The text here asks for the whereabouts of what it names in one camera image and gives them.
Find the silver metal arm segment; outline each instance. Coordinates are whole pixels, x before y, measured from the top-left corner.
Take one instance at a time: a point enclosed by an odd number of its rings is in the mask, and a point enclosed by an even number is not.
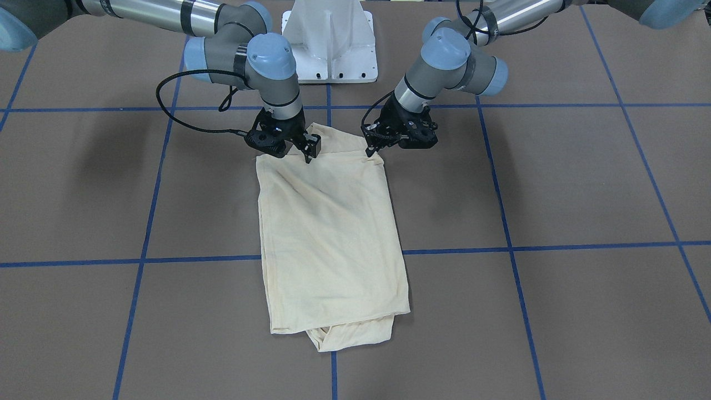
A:
[[[676,25],[698,9],[707,0],[608,0],[610,7],[619,10],[642,25],[654,29],[665,29]],[[571,5],[581,6],[588,0],[497,0],[487,3],[481,9],[481,17],[472,33],[472,41],[477,46],[493,43],[499,36],[516,32],[541,19],[567,9]],[[479,10],[466,15],[471,23],[476,21]],[[423,35],[431,35],[439,28],[452,28],[464,36],[471,28],[461,19],[453,20],[437,17],[428,24]]]
[[[289,143],[304,153],[307,162],[318,155],[320,137],[305,130],[292,48],[283,36],[268,33],[272,17],[261,4],[248,1],[230,6],[208,0],[0,0],[0,49],[21,51],[72,17],[85,14],[132,19],[195,36],[185,49],[186,67],[217,71],[198,78],[260,92],[264,107],[252,129],[234,132],[244,132],[249,146],[275,157],[286,155]]]

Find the folded towel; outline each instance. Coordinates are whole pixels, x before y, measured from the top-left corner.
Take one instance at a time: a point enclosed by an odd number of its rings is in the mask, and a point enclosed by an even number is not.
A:
[[[310,164],[292,147],[257,157],[262,272],[271,332],[306,332],[320,352],[390,339],[410,312],[383,159],[323,125]]]

